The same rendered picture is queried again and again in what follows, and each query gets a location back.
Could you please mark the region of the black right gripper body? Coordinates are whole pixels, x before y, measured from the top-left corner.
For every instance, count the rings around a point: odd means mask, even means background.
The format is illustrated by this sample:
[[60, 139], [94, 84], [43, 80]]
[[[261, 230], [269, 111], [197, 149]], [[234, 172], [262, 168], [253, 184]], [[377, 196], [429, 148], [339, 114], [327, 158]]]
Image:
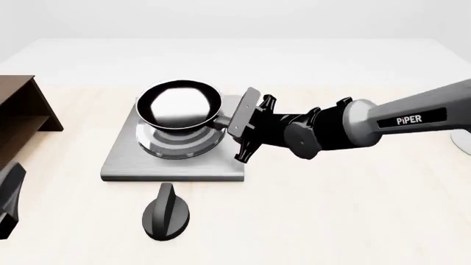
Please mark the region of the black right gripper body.
[[240, 149], [235, 159], [241, 163], [248, 163], [249, 159], [258, 148], [266, 144], [275, 130], [274, 106], [276, 98], [271, 94], [265, 94], [260, 105], [255, 105], [248, 114], [248, 121], [243, 121], [241, 136], [234, 138], [239, 142]]

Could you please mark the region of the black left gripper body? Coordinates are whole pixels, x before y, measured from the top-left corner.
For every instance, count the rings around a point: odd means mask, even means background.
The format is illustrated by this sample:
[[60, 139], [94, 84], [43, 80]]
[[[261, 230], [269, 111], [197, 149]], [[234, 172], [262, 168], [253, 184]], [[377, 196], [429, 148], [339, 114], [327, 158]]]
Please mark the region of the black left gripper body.
[[18, 218], [15, 218], [7, 212], [0, 213], [0, 240], [6, 240], [10, 237], [18, 224]]

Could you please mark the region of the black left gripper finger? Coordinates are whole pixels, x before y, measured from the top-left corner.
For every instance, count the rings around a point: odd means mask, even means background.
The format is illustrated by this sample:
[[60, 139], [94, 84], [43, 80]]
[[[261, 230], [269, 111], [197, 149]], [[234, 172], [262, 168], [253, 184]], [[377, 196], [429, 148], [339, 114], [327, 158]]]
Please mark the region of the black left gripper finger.
[[23, 166], [10, 161], [0, 171], [0, 209], [18, 220], [18, 202], [26, 170]]

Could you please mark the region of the black frying pan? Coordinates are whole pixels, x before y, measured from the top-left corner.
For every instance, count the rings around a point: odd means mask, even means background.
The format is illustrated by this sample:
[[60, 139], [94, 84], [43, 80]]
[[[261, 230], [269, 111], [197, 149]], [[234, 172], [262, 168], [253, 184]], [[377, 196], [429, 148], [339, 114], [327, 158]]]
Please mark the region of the black frying pan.
[[219, 90], [193, 80], [158, 83], [142, 92], [135, 109], [142, 121], [164, 132], [194, 132], [202, 127], [223, 130], [230, 123], [222, 112]]

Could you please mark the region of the flat stove plate with rings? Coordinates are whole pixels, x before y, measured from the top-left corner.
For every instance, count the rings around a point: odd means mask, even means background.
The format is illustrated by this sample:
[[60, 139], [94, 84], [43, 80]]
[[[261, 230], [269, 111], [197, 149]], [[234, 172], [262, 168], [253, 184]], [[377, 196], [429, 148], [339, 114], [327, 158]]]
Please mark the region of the flat stove plate with rings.
[[104, 181], [241, 182], [239, 145], [224, 130], [162, 132], [133, 107], [100, 171]]

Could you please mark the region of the round black stove knob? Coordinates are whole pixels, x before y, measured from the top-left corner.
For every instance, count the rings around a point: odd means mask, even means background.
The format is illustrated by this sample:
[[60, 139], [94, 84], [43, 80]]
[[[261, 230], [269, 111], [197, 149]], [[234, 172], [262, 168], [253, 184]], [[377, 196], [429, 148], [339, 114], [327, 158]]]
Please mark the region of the round black stove knob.
[[162, 183], [157, 197], [144, 209], [142, 227], [153, 240], [168, 241], [180, 236], [190, 221], [187, 202], [176, 195], [171, 183]]

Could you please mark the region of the brown wooden shelf unit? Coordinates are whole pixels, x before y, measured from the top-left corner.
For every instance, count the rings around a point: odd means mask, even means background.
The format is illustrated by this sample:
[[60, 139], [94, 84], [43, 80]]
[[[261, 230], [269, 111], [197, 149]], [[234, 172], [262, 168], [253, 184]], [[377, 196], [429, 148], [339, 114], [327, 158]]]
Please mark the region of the brown wooden shelf unit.
[[61, 132], [63, 126], [33, 75], [0, 75], [0, 169], [36, 132]]

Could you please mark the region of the white round object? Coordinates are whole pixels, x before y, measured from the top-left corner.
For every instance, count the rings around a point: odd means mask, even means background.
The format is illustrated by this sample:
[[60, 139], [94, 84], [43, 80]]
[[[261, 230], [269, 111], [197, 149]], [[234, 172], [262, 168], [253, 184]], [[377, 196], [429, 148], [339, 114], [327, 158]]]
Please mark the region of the white round object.
[[471, 132], [468, 130], [453, 130], [450, 139], [462, 152], [471, 156]]

